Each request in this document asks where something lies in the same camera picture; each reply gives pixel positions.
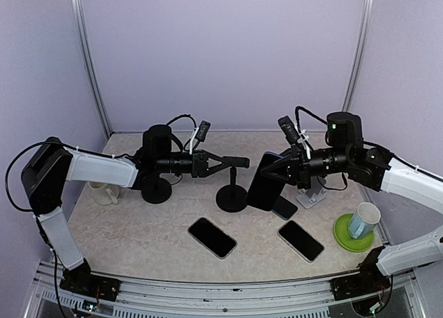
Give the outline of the aluminium front rail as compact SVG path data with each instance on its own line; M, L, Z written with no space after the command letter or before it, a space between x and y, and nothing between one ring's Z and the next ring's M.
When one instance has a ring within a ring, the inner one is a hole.
M44 301L55 304L54 264L41 261L33 277L19 317L37 317ZM308 279L247 283L193 283L160 281L105 272L98 276L120 281L116 301L99 300L94 312L82 310L90 297L58 290L61 304L91 317L330 317L332 306L342 306L373 297L376 293L336 301L331 280L354 276L356 270ZM392 295L375 317L431 317L413 272L394 277Z

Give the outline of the clear-case black phone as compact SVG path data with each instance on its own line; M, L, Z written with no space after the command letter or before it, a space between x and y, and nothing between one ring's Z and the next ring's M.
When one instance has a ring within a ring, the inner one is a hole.
M206 218L199 218L188 233L219 259L225 259L237 246L237 241Z

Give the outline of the silver folding phone stand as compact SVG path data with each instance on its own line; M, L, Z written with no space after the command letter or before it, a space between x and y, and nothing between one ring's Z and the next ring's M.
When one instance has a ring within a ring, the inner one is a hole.
M297 201L305 209L310 209L326 198L327 191L324 188L325 178L314 177L311 181L310 189L299 189L296 197Z

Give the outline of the aluminium frame post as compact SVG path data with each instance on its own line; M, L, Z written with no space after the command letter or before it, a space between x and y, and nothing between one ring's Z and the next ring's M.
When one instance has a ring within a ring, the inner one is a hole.
M347 87L345 90L345 98L341 109L342 112L350 112L352 109L352 103L355 99L356 87L359 81L359 75L361 72L361 67L365 54L365 47L370 30L373 6L374 0L363 0L363 10L361 15L359 33L352 61L350 77L348 79Z
M111 135L114 133L111 124L109 121L109 117L107 114L107 110L105 108L105 103L102 99L102 95L100 92L100 87L98 84L98 79L96 75L96 70L93 64L93 57L91 53L91 49L89 46L89 40L87 35L87 25L84 16L84 11L82 7L82 0L71 0L71 4L73 7L73 14L75 18L75 22L78 30L78 37L80 41L80 48L82 52L82 58L84 62L84 67L87 73L87 78L89 81L89 85L91 88L93 103L96 107L99 121L102 127L102 131L106 139L109 139Z

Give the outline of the blue-edged black phone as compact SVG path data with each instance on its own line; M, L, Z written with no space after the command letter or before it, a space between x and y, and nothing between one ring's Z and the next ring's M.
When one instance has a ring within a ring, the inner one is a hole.
M254 208L270 211L279 198L284 183L261 175L261 169L271 165L274 161L282 157L273 152L265 152L259 162L248 193L246 194L246 204Z

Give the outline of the light blue cup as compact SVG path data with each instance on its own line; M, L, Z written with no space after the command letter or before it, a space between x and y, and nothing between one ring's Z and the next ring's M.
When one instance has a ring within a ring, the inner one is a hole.
M347 231L353 239L364 238L375 228L380 219L381 212L374 204L362 202L351 217Z

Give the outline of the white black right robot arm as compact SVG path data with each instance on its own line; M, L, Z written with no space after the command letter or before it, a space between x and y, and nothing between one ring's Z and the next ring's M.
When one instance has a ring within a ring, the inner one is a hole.
M308 189L312 177L345 173L348 178L374 191L405 197L438 213L442 212L442 177L404 161L388 149L363 138L361 118L349 112L333 112L327 126L327 148L312 150L298 120L285 116L278 124L290 149L283 157L263 167L262 176L298 188ZM354 287L370 292L381 281L414 267L442 259L442 228L403 242L378 247L367 256L368 264L354 277Z

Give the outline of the teal-edged black phone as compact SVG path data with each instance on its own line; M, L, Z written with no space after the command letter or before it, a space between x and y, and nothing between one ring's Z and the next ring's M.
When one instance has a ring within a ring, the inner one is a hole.
M280 196L271 211L283 220L289 220L298 211L298 207L286 198Z

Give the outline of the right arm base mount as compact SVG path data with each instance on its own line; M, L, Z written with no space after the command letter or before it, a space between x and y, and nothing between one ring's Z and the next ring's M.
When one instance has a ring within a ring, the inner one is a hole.
M330 284L335 301L360 297L391 286L390 277L371 273L358 273L334 278Z

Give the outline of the white-edged black phone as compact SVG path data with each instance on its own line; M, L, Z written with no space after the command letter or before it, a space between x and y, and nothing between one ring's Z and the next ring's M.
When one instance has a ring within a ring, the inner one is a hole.
M325 250L317 239L293 220L279 228L278 235L308 263L313 263Z

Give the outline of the right aluminium frame post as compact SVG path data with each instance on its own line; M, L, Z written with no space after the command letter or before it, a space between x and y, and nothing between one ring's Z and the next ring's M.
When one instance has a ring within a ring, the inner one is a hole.
M341 109L342 112L350 112L352 109L352 103L355 99L356 87L359 81L359 75L361 72L361 67L365 54L365 47L370 30L373 6L374 0L363 0L363 10L361 15L359 33L352 61L350 77L348 79L347 87L345 90L345 98Z

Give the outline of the green plate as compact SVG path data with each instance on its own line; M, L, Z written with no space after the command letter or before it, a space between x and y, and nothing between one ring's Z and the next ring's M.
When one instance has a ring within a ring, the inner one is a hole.
M355 214L347 213L337 218L333 231L337 243L350 252L367 251L374 242L374 230Z

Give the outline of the black round-base phone stand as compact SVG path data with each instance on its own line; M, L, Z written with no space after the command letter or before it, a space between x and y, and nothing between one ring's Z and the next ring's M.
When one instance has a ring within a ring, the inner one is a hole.
M221 210L227 213L238 213L247 206L246 194L246 189L237 184L237 169L231 167L230 182L217 191L215 201Z

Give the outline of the white mug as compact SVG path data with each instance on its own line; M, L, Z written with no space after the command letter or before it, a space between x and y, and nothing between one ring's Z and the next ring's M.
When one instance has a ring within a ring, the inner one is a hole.
M113 184L105 184L98 182L88 182L91 190L93 201L101 206L117 205L120 195L120 189Z

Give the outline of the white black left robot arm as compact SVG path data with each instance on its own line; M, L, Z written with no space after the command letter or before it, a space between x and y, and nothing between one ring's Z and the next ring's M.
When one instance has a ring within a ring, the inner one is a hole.
M62 209L62 196L69 182L95 182L139 191L150 204L161 204L172 195L163 174L206 178L227 168L248 168L246 157L219 156L202 149L185 151L167 124L144 131L141 147L133 155L113 156L74 148L51 136L37 144L37 152L21 172L30 209L50 248L81 293L97 286L69 228Z

